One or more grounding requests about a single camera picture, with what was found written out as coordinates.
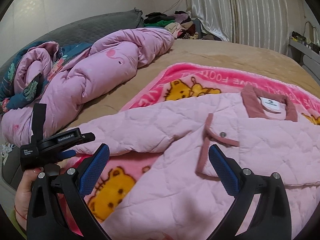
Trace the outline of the person left hand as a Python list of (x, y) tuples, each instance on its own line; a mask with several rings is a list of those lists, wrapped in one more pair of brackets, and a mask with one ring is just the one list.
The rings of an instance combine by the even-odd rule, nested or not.
[(31, 199), (31, 185), (38, 178), (43, 168), (25, 170), (15, 195), (15, 216), (18, 225), (25, 231), (27, 229), (27, 215)]

